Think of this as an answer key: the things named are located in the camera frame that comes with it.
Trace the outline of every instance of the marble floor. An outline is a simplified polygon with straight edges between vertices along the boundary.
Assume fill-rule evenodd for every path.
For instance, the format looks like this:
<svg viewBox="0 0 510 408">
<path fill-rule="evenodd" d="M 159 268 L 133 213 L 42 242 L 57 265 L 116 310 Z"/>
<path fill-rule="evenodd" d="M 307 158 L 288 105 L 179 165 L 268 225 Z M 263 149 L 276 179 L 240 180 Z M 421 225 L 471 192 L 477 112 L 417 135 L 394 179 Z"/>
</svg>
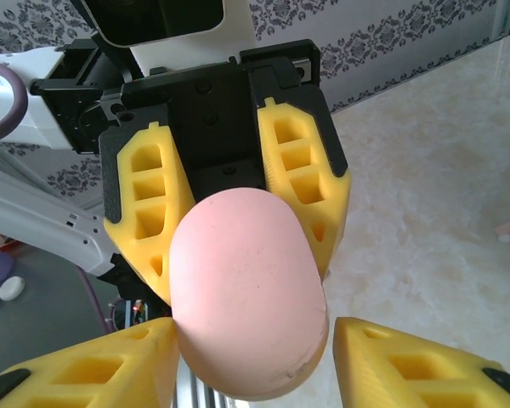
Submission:
<svg viewBox="0 0 510 408">
<path fill-rule="evenodd" d="M 334 116 L 353 174 L 325 289 L 355 316 L 510 372 L 510 37 Z M 237 408 L 341 406 L 332 350 L 295 392 Z"/>
</svg>

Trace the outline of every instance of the yellow foam finger pad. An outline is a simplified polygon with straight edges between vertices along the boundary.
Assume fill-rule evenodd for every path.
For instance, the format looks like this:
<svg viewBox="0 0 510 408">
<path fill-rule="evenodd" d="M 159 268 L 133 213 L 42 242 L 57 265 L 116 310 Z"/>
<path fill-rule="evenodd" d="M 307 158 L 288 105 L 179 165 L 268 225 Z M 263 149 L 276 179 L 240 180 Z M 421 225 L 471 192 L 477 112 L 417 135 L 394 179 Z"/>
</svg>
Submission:
<svg viewBox="0 0 510 408">
<path fill-rule="evenodd" d="M 178 362 L 172 318 L 152 320 L 11 367 L 31 374 L 0 408 L 169 407 Z"/>
<path fill-rule="evenodd" d="M 510 408 L 498 363 L 368 321 L 338 318 L 333 354 L 347 408 Z"/>
<path fill-rule="evenodd" d="M 168 126 L 150 123 L 117 155 L 122 217 L 105 230 L 140 278 L 168 304 L 168 250 L 195 201 Z"/>
<path fill-rule="evenodd" d="M 332 173 L 312 115 L 271 98 L 265 103 L 258 125 L 267 189 L 297 214 L 323 279 L 343 238 L 350 172 Z"/>
</svg>

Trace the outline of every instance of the pink egg-shaped object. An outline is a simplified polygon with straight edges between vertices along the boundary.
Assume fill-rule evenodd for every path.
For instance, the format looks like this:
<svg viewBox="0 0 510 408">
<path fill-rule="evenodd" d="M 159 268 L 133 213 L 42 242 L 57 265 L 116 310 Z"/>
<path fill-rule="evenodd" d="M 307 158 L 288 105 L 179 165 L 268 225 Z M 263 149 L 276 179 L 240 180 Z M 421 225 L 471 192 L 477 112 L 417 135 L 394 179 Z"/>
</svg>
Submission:
<svg viewBox="0 0 510 408">
<path fill-rule="evenodd" d="M 179 349 L 204 383 L 267 400 L 314 371 L 329 332 L 325 293 L 282 199 L 248 188 L 208 197 L 176 229 L 169 263 Z"/>
</svg>

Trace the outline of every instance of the damask wallpaper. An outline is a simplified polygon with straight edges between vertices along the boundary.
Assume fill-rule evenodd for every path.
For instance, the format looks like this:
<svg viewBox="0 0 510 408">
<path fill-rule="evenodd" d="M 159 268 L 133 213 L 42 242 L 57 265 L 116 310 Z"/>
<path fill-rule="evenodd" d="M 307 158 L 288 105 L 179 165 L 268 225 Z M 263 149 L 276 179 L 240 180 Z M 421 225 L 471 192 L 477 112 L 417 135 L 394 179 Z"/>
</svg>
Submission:
<svg viewBox="0 0 510 408">
<path fill-rule="evenodd" d="M 345 108 L 495 41 L 510 0 L 250 0 L 261 46 L 311 38 L 321 87 Z M 0 0 L 0 53 L 69 43 L 88 28 L 67 0 Z M 15 165 L 82 207 L 101 197 L 98 157 L 1 144 Z"/>
</svg>

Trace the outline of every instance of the beige tile floor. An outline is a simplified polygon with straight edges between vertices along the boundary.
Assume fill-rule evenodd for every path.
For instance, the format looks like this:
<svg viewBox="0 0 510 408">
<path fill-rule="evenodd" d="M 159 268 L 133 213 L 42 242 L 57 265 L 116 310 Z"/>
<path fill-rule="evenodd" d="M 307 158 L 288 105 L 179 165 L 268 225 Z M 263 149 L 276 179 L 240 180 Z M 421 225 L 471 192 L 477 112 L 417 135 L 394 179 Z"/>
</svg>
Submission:
<svg viewBox="0 0 510 408">
<path fill-rule="evenodd" d="M 510 371 L 510 37 L 337 113 L 354 175 L 325 282 L 331 317 L 445 343 Z M 280 399 L 341 406 L 331 348 Z"/>
</svg>

